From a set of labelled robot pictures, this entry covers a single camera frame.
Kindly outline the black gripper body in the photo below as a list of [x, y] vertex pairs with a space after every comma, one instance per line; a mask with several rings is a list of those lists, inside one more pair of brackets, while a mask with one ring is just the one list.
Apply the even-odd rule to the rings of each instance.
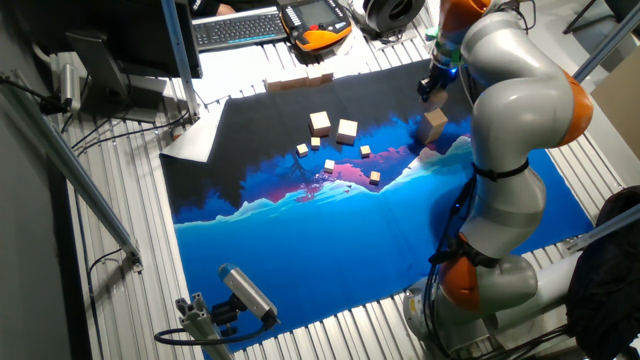
[[438, 88], [446, 89], [456, 80], [458, 69], [456, 67], [445, 67], [437, 63], [432, 63], [429, 76], [423, 81], [427, 94]]

